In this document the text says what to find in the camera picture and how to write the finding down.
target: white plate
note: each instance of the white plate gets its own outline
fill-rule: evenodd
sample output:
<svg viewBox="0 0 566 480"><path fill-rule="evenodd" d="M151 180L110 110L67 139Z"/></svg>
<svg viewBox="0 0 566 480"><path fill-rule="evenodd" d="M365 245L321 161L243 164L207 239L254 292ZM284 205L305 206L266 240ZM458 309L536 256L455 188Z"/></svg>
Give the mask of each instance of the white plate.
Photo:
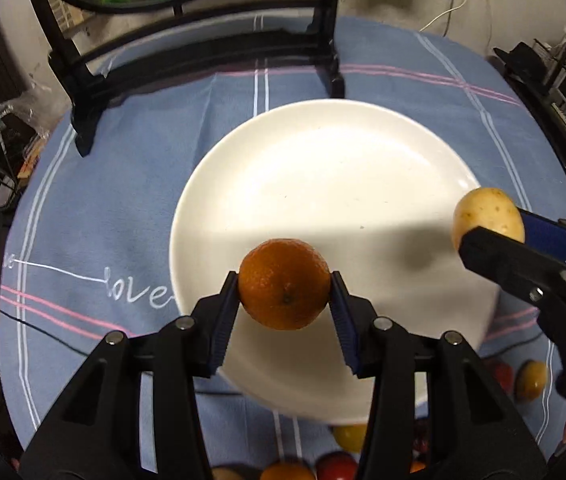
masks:
<svg viewBox="0 0 566 480"><path fill-rule="evenodd" d="M436 338L459 330L476 347L496 286L465 270L450 241L454 207L475 187L443 140L396 112L345 100L276 108L224 137L185 186L170 234L175 298L188 314L256 245L299 238L379 314ZM344 364L329 308L295 332L240 309L221 372L286 415L367 420L372 381ZM422 378L416 398L427 398Z"/></svg>

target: table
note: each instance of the table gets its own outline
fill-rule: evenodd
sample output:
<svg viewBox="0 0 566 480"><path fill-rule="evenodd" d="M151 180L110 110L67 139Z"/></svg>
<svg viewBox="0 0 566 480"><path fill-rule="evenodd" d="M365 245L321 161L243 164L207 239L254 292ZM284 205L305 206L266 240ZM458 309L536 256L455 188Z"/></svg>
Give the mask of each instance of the table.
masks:
<svg viewBox="0 0 566 480"><path fill-rule="evenodd" d="M163 35L112 60L224 30L304 27L309 20L243 16L232 23ZM520 207L566 218L566 177L551 146L500 75L481 57L444 38L354 18L337 23L347 97L396 110L441 136L484 186L504 189ZM6 246L0 306L45 335L0 320L0 369L17 434L28 444L68 379L109 330L154 332L179 315L170 291L170 223L189 175L205 153L252 116L291 102L324 98L313 68L218 72L129 97L108 109L92 153L81 158L65 118L52 135L22 199ZM480 348L492 354L537 336L536 310L501 294ZM537 359L560 370L543 335L506 352L516 370ZM263 468L281 456L310 464L337 449L329 428L288 418L238 394L223 379L197 380L212 465ZM154 467L150 378L141 388L141 454ZM546 456L566 420L552 387L520 411Z"/></svg>

